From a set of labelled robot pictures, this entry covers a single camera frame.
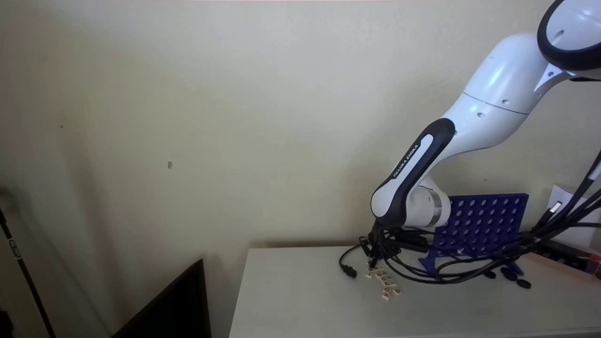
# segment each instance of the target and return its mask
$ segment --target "small object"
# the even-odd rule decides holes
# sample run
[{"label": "small object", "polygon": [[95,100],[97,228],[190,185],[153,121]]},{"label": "small object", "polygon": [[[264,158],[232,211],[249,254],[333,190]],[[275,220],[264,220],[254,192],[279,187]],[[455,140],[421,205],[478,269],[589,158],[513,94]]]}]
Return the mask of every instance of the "small object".
[{"label": "small object", "polygon": [[523,290],[532,290],[532,284],[529,280],[517,280],[515,284],[519,284],[519,288]]},{"label": "small object", "polygon": [[358,271],[356,271],[354,267],[350,267],[350,265],[341,265],[341,267],[343,267],[343,273],[344,273],[348,279],[352,279],[352,280],[358,279]]},{"label": "small object", "polygon": [[391,275],[384,275],[384,277],[378,277],[378,280],[386,282],[386,280],[395,280]]},{"label": "small object", "polygon": [[401,295],[401,290],[399,288],[386,288],[388,294],[393,294],[395,297]]},{"label": "small object", "polygon": [[493,273],[493,271],[487,271],[485,277],[491,280],[497,280],[497,273]]},{"label": "small object", "polygon": [[391,280],[382,280],[382,284],[384,284],[386,288],[397,288],[397,284],[391,282]]}]

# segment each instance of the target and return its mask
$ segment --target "black monitor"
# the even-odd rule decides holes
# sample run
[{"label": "black monitor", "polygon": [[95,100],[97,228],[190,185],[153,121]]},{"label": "black monitor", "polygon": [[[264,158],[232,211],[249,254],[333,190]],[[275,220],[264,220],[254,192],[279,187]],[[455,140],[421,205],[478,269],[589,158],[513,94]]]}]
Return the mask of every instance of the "black monitor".
[{"label": "black monitor", "polygon": [[14,322],[8,312],[0,310],[0,337],[12,338],[14,337]]},{"label": "black monitor", "polygon": [[113,338],[211,338],[204,262],[187,269]]}]

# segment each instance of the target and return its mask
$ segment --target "wire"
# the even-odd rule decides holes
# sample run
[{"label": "wire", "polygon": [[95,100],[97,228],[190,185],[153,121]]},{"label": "wire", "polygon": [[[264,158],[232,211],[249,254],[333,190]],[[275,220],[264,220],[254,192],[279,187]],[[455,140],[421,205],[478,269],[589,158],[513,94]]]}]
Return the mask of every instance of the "wire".
[{"label": "wire", "polygon": [[[551,239],[555,239],[557,235],[564,233],[570,228],[601,228],[601,224],[587,224],[583,222],[590,213],[601,209],[601,190],[598,190],[596,194],[592,194],[585,203],[579,203],[585,194],[594,187],[594,183],[598,181],[598,177],[601,175],[601,153],[598,155],[596,162],[590,166],[587,177],[583,179],[583,183],[579,185],[577,192],[574,194],[574,198],[564,205],[564,209],[560,209],[562,205],[555,205],[549,211],[545,211],[545,215],[540,218],[540,222],[536,224],[536,228],[532,232],[523,232],[519,233],[517,239],[508,241],[504,245],[498,247],[498,252],[495,256],[487,256],[487,258],[457,258],[451,256],[451,262],[442,263],[440,267],[436,267],[436,275],[433,277],[433,273],[414,267],[410,263],[405,263],[399,256],[391,256],[391,252],[401,252],[403,250],[403,243],[395,243],[395,241],[386,241],[386,239],[374,239],[374,232],[378,232],[376,228],[371,233],[371,241],[369,247],[371,250],[365,250],[367,256],[373,260],[371,267],[374,267],[378,262],[384,262],[393,273],[397,273],[399,277],[418,282],[418,284],[431,284],[431,286],[450,286],[450,284],[463,284],[468,280],[474,280],[478,277],[483,275],[491,275],[495,269],[498,267],[508,267],[512,263],[515,263],[521,256],[529,254],[529,252],[536,252],[542,247],[545,247]],[[399,230],[401,233],[406,235],[435,235],[429,232],[420,232],[420,230]],[[359,247],[363,247],[365,243],[359,241],[358,247],[352,247],[350,250],[346,250],[341,260],[339,265],[341,269],[350,277],[356,279],[358,271],[350,265],[344,265],[346,256],[350,256],[354,250],[358,250]],[[427,243],[429,248],[427,250],[438,250],[444,252],[442,248],[433,247],[433,243]],[[455,265],[468,265],[468,263],[482,263],[482,262],[489,262],[483,267],[472,269],[472,271],[463,271],[463,273],[444,273],[450,267]]]},{"label": "wire", "polygon": [[50,320],[50,314],[48,314],[48,310],[44,309],[44,301],[42,301],[42,297],[40,297],[40,292],[38,292],[38,288],[36,288],[36,284],[35,284],[35,279],[33,279],[31,271],[29,271],[27,265],[25,265],[25,260],[23,260],[23,256],[21,256],[21,252],[20,252],[18,241],[16,241],[14,235],[12,235],[12,232],[10,232],[8,224],[6,224],[6,218],[5,218],[5,213],[3,213],[3,211],[0,211],[0,228],[3,228],[3,233],[5,233],[6,241],[10,243],[10,247],[12,247],[12,250],[14,250],[14,256],[16,256],[16,260],[18,260],[18,263],[20,263],[20,269],[21,269],[25,280],[27,280],[27,286],[31,288],[31,294],[33,294],[33,297],[35,297],[35,303],[36,303],[36,309],[38,309],[40,318],[42,318],[42,322],[44,322],[44,327],[46,327],[48,335],[50,335],[51,338],[55,338],[57,335],[55,335],[53,324],[51,324],[51,320]]},{"label": "wire", "polygon": [[346,250],[346,252],[339,258],[339,267],[341,267],[341,271],[343,271],[346,277],[354,279],[354,280],[358,279],[358,271],[356,271],[352,265],[346,265],[344,260],[346,260],[352,252],[356,252],[359,247],[361,247],[361,245],[352,247],[350,250]]}]

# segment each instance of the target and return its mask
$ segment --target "white wall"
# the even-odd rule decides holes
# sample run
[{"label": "white wall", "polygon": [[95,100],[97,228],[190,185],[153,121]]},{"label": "white wall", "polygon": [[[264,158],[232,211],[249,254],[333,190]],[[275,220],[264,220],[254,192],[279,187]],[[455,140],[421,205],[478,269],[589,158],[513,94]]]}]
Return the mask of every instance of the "white wall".
[{"label": "white wall", "polygon": [[[0,183],[21,241],[59,254],[112,333],[205,256],[224,338],[247,248],[367,233],[406,147],[547,6],[3,0]],[[532,220],[596,155],[598,108],[600,85],[562,85],[512,141],[436,177],[529,192]]]}]

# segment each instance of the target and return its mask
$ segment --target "white table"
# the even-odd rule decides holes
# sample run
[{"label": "white table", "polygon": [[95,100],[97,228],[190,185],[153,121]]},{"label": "white table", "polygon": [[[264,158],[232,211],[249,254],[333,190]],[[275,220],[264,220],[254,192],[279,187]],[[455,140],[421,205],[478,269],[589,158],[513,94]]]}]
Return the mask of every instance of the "white table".
[{"label": "white table", "polygon": [[601,282],[527,256],[519,263],[532,290],[506,279],[459,286],[423,286],[403,279],[403,295],[382,299],[359,271],[339,269],[346,248],[251,250],[232,338],[356,338],[356,337],[601,337]]}]

